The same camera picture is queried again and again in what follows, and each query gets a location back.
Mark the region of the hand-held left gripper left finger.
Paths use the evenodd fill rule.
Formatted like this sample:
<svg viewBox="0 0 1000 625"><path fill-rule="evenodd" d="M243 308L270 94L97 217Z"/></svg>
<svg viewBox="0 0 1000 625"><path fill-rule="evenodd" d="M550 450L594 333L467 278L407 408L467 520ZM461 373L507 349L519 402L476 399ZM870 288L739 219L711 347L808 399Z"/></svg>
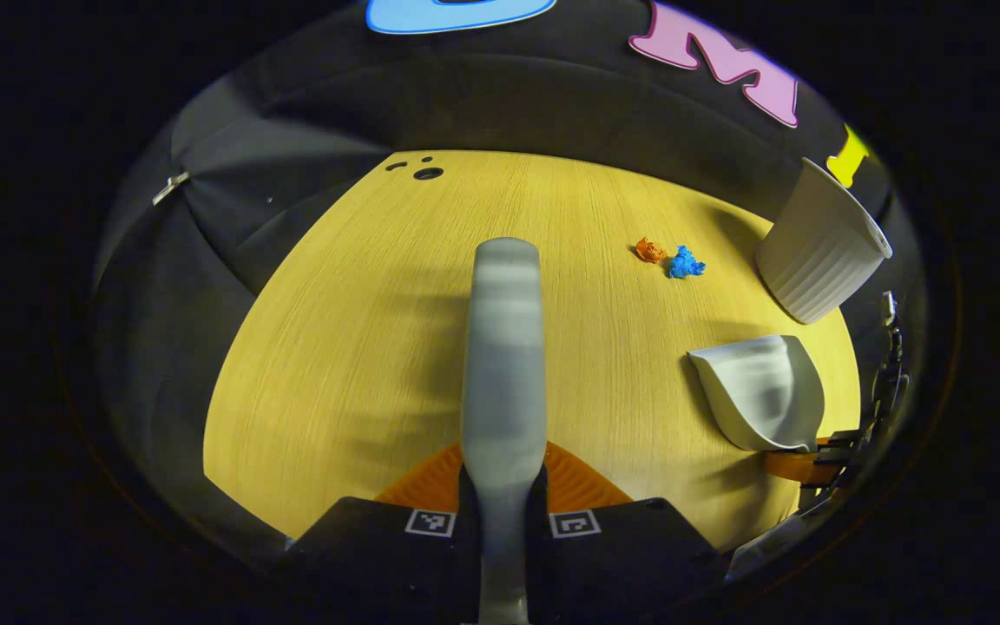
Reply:
<svg viewBox="0 0 1000 625"><path fill-rule="evenodd" d="M345 496L288 550L332 624L476 624L480 518L459 444L378 494Z"/></svg>

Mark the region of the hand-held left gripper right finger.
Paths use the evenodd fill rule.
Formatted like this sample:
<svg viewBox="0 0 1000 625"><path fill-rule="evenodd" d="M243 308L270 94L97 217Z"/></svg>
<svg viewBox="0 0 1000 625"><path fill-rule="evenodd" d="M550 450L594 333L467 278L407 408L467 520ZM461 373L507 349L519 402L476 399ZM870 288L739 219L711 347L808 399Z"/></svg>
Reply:
<svg viewBox="0 0 1000 625"><path fill-rule="evenodd" d="M644 621L721 582L719 551L667 499L635 501L547 443L525 510L532 621Z"/></svg>

